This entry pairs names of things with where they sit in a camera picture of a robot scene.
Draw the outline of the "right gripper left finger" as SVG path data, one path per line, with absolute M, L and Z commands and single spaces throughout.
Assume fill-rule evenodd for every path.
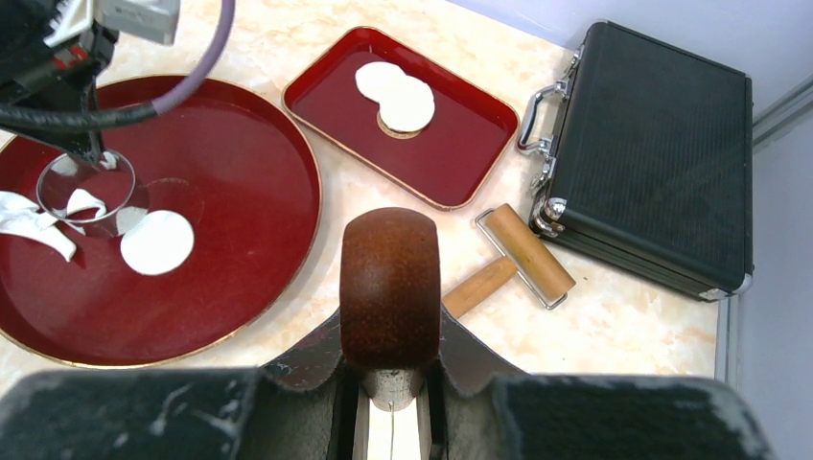
M 339 321 L 257 367 L 43 371 L 1 401 L 5 459 L 329 459 Z

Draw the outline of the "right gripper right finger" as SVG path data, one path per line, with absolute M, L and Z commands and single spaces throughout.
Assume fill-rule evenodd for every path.
M 529 374 L 448 313 L 427 379 L 430 459 L 771 459 L 715 379 Z

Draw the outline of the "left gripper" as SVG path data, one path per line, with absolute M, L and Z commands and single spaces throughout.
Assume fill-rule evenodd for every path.
M 71 1 L 1 3 L 1 105 L 43 111 L 98 108 L 96 78 L 112 61 L 119 34 L 94 19 L 53 47 L 45 38 Z

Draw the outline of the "metal ring cutter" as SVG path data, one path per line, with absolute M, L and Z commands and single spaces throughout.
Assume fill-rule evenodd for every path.
M 55 158 L 40 174 L 35 195 L 49 215 L 94 238 L 124 235 L 150 207 L 147 189 L 131 162 L 111 150 L 95 164 L 67 154 Z

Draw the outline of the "wooden roller tool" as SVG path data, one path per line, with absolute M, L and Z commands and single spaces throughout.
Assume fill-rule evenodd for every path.
M 475 225 L 499 256 L 444 295 L 443 304 L 452 317 L 462 317 L 513 278 L 520 279 L 548 311 L 568 298 L 575 279 L 513 207 L 504 203 L 487 209 L 475 218 Z

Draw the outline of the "round red tray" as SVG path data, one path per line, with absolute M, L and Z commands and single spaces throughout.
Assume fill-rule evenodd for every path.
M 110 130 L 152 210 L 190 221 L 177 269 L 144 276 L 119 241 L 62 227 L 71 261 L 29 239 L 1 240 L 1 335 L 51 360 L 90 367 L 176 360 L 247 326 L 288 287 L 313 245 L 321 180 L 284 112 L 240 86 L 206 81 L 170 113 Z

